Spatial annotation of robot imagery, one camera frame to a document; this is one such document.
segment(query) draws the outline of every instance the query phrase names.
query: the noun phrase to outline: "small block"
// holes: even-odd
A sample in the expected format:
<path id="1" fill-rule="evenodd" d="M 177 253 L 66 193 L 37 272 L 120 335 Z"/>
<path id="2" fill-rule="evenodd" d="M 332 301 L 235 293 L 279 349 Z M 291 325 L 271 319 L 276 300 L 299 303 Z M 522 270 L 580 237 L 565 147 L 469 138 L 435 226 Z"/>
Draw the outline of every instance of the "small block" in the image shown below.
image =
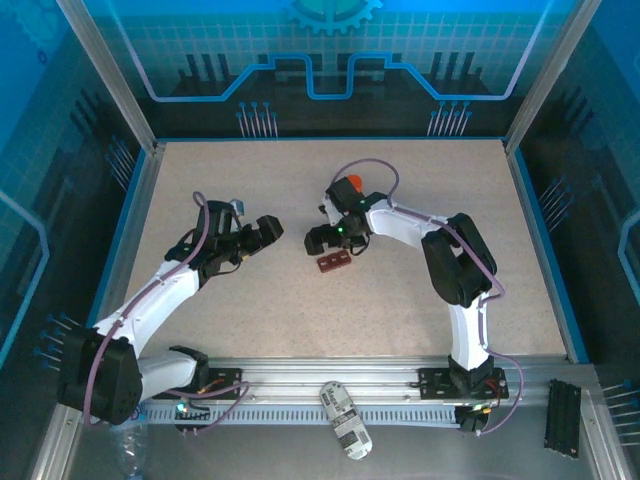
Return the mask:
<path id="1" fill-rule="evenodd" d="M 327 255 L 318 259 L 318 268 L 322 273 L 330 272 L 343 265 L 349 265 L 351 263 L 351 257 L 349 252 L 341 250 L 331 255 Z"/>

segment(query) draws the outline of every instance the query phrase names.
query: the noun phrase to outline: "purple cable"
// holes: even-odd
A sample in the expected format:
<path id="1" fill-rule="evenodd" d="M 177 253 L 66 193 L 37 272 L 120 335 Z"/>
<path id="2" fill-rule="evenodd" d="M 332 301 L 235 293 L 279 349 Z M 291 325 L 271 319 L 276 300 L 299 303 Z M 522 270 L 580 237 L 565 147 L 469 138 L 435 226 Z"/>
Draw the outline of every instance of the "purple cable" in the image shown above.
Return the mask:
<path id="1" fill-rule="evenodd" d="M 193 201 L 200 208 L 204 208 L 207 205 L 207 199 L 201 192 L 193 192 Z M 205 232 L 209 231 L 209 209 L 208 208 L 204 208 L 204 231 Z M 116 331 L 124 325 L 124 320 L 127 319 L 127 317 L 129 316 L 129 313 L 131 313 L 131 311 L 135 308 L 135 306 L 138 303 L 140 303 L 142 299 L 145 298 L 149 294 L 149 292 L 153 290 L 156 286 L 165 282 L 174 273 L 176 273 L 182 267 L 187 265 L 191 260 L 193 260 L 193 258 L 198 254 L 198 252 L 204 245 L 205 240 L 206 240 L 206 235 L 202 235 L 200 237 L 200 240 L 198 241 L 198 244 L 195 246 L 195 248 L 187 258 L 185 258 L 182 262 L 180 262 L 180 264 L 178 264 L 177 266 L 169 270 L 167 273 L 162 275 L 160 278 L 157 278 L 156 280 L 151 282 L 149 285 L 147 285 L 140 293 L 138 293 L 133 298 L 133 300 L 129 302 L 129 304 L 125 307 L 124 311 L 122 312 L 122 315 L 120 316 L 120 318 L 117 319 L 115 322 L 113 322 L 111 329 L 109 329 L 109 332 L 102 340 L 102 343 L 100 343 L 100 347 L 98 347 L 96 356 L 93 358 L 93 362 L 91 363 L 91 370 L 89 370 L 89 377 L 87 378 L 87 389 L 85 390 L 85 393 L 84 393 L 84 403 L 83 403 L 83 409 L 82 409 L 82 416 L 83 416 L 84 424 L 86 427 L 95 426 L 101 423 L 101 422 L 98 422 L 95 424 L 91 423 L 90 410 L 91 410 L 91 398 L 93 397 L 93 387 L 96 381 L 96 376 L 98 374 L 98 368 L 100 368 L 100 364 L 102 363 L 102 357 L 104 356 L 104 352 L 107 349 L 107 345 L 109 344 L 113 336 L 116 334 Z"/>
<path id="2" fill-rule="evenodd" d="M 251 388 L 251 384 L 249 382 L 238 382 L 229 387 L 221 388 L 220 390 L 216 390 L 214 392 L 208 392 L 208 393 L 185 393 L 179 390 L 167 390 L 165 393 L 170 393 L 171 395 L 176 395 L 184 398 L 203 399 L 203 398 L 217 397 L 218 395 L 222 395 L 223 393 L 227 393 L 227 392 L 232 392 L 233 390 L 237 390 L 238 388 L 242 388 L 242 387 L 244 387 L 244 391 L 242 392 L 242 394 L 236 399 L 235 402 L 233 402 L 233 405 L 231 405 L 226 412 L 224 412 L 218 419 L 216 419 L 215 422 L 213 422 L 211 425 L 207 425 L 206 427 L 193 430 L 193 434 L 197 437 L 198 433 L 211 430 L 212 428 L 217 427 L 218 425 L 220 425 L 220 423 L 226 420 L 229 417 L 229 415 L 231 415 L 231 412 L 233 412 L 236 408 L 238 408 L 238 405 L 242 403 L 242 400 L 244 400 L 244 397 L 247 395 L 247 393 L 249 392 L 249 389 Z M 185 428 L 184 430 L 182 430 L 182 435 L 184 436 L 186 435 L 186 433 L 187 433 L 187 429 Z"/>
<path id="3" fill-rule="evenodd" d="M 485 266 L 485 264 L 482 262 L 482 260 L 480 260 L 478 255 L 476 255 L 476 253 L 469 246 L 469 244 L 450 225 L 447 225 L 446 223 L 441 222 L 440 220 L 432 218 L 429 215 L 424 215 L 424 214 L 419 213 L 419 212 L 414 212 L 414 211 L 408 210 L 406 208 L 402 208 L 402 207 L 393 205 L 393 202 L 391 201 L 391 197 L 392 197 L 393 193 L 396 191 L 396 189 L 398 188 L 398 185 L 400 184 L 400 174 L 398 173 L 398 170 L 391 163 L 387 162 L 386 160 L 380 160 L 378 158 L 362 158 L 360 160 L 355 160 L 353 162 L 349 162 L 344 167 L 342 167 L 340 170 L 338 170 L 338 172 L 334 175 L 333 180 L 331 180 L 331 183 L 333 184 L 338 179 L 338 176 L 340 176 L 346 169 L 348 169 L 348 168 L 350 168 L 350 167 L 352 167 L 354 165 L 358 165 L 360 163 L 379 163 L 381 165 L 384 165 L 384 166 L 388 167 L 396 177 L 395 178 L 395 182 L 393 184 L 393 187 L 391 187 L 391 189 L 389 190 L 389 193 L 387 194 L 387 203 L 389 204 L 389 207 L 392 210 L 395 210 L 395 211 L 400 212 L 400 213 L 404 213 L 405 215 L 409 215 L 409 216 L 412 216 L 412 217 L 417 218 L 419 220 L 424 220 L 426 222 L 433 223 L 434 225 L 437 225 L 437 226 L 443 228 L 445 231 L 447 231 L 447 233 L 449 233 L 456 240 L 456 242 L 458 242 L 460 244 L 462 249 L 465 252 L 467 252 L 467 255 L 469 255 L 471 260 L 473 260 L 473 262 L 476 264 L 476 266 L 485 275 L 485 277 L 487 277 L 487 279 L 496 288 L 496 290 L 498 290 L 498 293 L 496 295 L 492 295 L 492 296 L 487 297 L 487 298 L 481 300 L 480 302 L 478 302 L 478 333 L 479 333 L 479 336 L 480 336 L 480 345 L 484 345 L 484 343 L 485 343 L 485 340 L 484 340 L 484 326 L 483 326 L 484 322 L 483 322 L 483 317 L 482 317 L 482 313 L 481 313 L 480 309 L 483 306 L 485 306 L 488 302 L 493 301 L 493 300 L 497 300 L 499 298 L 502 298 L 507 294 L 507 292 L 505 291 L 505 289 L 502 286 L 502 284 L 489 271 L 489 269 Z M 521 365 L 518 363 L 518 361 L 515 358 L 510 357 L 508 355 L 504 355 L 502 353 L 494 352 L 493 350 L 489 349 L 489 347 L 487 347 L 487 348 L 483 347 L 483 349 L 489 355 L 493 355 L 494 357 L 498 357 L 498 358 L 501 358 L 503 360 L 508 360 L 511 363 L 513 363 L 513 365 L 515 365 L 516 369 L 518 370 L 518 374 L 520 375 L 520 390 L 518 391 L 518 395 L 516 396 L 516 399 L 514 400 L 513 405 L 511 406 L 511 409 L 509 410 L 507 415 L 500 422 L 498 422 L 497 425 L 494 425 L 493 427 L 491 427 L 489 429 L 485 429 L 485 430 L 476 432 L 476 435 L 478 435 L 478 436 L 485 435 L 485 434 L 491 433 L 491 432 L 495 432 L 500 427 L 502 427 L 507 422 L 507 420 L 509 420 L 509 418 L 511 418 L 511 415 L 513 415 L 513 413 L 515 412 L 516 408 L 518 408 L 518 404 L 520 403 L 522 392 L 524 391 L 524 372 L 522 370 Z"/>

